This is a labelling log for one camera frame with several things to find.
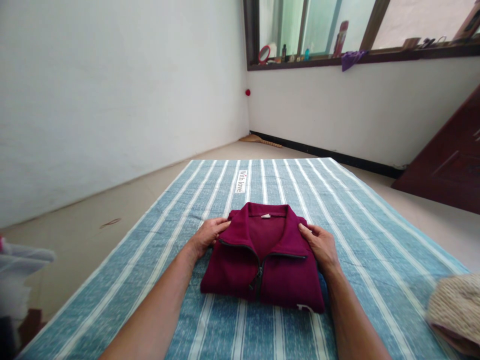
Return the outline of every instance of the hand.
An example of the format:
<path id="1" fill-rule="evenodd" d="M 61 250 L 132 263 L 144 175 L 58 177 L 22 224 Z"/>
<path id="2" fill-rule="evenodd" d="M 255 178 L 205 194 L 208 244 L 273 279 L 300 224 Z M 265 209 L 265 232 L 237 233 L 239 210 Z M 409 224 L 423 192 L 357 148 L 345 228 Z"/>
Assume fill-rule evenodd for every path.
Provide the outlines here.
<path id="1" fill-rule="evenodd" d="M 195 251 L 197 259 L 205 255 L 208 247 L 215 244 L 219 235 L 227 230 L 229 225 L 230 221 L 227 221 L 224 217 L 205 220 L 195 235 L 187 242 L 187 245 Z"/>
<path id="2" fill-rule="evenodd" d="M 308 224 L 307 227 L 298 224 L 298 229 L 308 241 L 322 274 L 339 269 L 340 262 L 334 236 L 320 226 Z"/>

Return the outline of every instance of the wooden door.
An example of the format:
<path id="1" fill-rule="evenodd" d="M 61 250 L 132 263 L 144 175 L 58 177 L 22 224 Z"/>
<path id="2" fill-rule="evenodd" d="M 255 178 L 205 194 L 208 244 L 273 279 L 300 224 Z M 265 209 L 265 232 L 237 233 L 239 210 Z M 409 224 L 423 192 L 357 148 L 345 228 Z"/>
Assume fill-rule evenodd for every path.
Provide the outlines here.
<path id="1" fill-rule="evenodd" d="M 480 214 L 480 86 L 391 187 Z"/>

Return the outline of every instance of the floor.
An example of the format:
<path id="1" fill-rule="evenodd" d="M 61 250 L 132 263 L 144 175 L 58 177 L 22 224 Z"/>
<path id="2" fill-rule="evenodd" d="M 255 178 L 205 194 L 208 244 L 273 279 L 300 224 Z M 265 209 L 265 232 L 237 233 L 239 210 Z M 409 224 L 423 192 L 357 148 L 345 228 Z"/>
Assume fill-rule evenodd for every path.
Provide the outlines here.
<path id="1" fill-rule="evenodd" d="M 195 159 L 287 159 L 313 156 L 288 148 L 235 142 Z M 183 161 L 34 220 L 0 230 L 9 242 L 54 250 L 57 259 L 26 281 L 30 308 L 46 320 L 60 309 L 187 165 Z M 414 226 L 480 272 L 480 215 L 390 188 L 393 179 L 345 166 Z M 119 222 L 101 226 L 114 219 Z"/>

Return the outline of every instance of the window sill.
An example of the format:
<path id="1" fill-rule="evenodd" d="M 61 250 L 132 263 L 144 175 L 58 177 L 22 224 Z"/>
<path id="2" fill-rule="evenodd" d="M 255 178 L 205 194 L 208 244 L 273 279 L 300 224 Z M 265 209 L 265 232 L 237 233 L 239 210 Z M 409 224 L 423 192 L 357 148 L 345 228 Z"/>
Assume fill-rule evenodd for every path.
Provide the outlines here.
<path id="1" fill-rule="evenodd" d="M 434 47 L 426 49 L 418 49 L 412 51 L 394 51 L 379 52 L 379 50 L 373 50 L 368 55 L 365 55 L 360 59 L 358 64 L 374 64 L 374 63 L 389 63 L 399 61 L 412 61 L 420 59 L 444 59 L 444 58 L 464 58 L 480 56 L 480 44 L 475 43 L 471 45 L 461 46 L 446 46 L 446 47 Z M 323 58 L 312 59 L 309 61 L 298 62 L 282 62 L 271 63 L 268 65 L 248 65 L 248 71 L 260 71 L 260 70 L 279 70 L 279 69 L 298 69 L 298 68 L 316 68 L 325 66 L 340 66 L 342 65 L 342 59 L 337 58 Z"/>

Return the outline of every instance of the striped bedsheet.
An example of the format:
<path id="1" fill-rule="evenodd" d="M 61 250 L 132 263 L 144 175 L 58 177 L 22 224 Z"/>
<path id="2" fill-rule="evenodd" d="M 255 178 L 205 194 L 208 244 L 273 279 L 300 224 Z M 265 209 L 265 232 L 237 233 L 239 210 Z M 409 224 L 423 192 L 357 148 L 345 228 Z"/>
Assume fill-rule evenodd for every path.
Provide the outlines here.
<path id="1" fill-rule="evenodd" d="M 342 268 L 394 359 L 462 358 L 424 314 L 439 279 L 468 270 L 331 158 L 191 161 L 19 358 L 98 358 L 203 220 L 248 201 L 289 204 L 335 235 Z M 337 358 L 328 311 L 201 294 L 210 254 L 195 267 L 168 359 Z"/>

